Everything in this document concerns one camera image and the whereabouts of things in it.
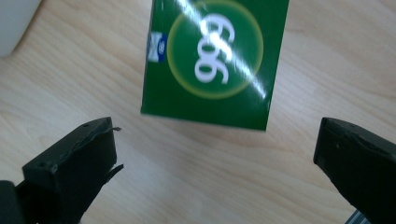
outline green cardboard box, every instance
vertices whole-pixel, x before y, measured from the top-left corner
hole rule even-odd
[[[289,0],[154,0],[141,113],[265,130]]]

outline white object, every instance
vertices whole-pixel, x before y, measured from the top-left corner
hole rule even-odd
[[[0,57],[20,42],[41,0],[0,0]]]

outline light wood tabletop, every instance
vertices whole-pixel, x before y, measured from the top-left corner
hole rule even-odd
[[[125,165],[81,223],[345,223],[323,117],[396,143],[396,2],[292,0],[267,132],[142,116],[151,1],[44,0],[0,59],[0,179],[111,117]]]

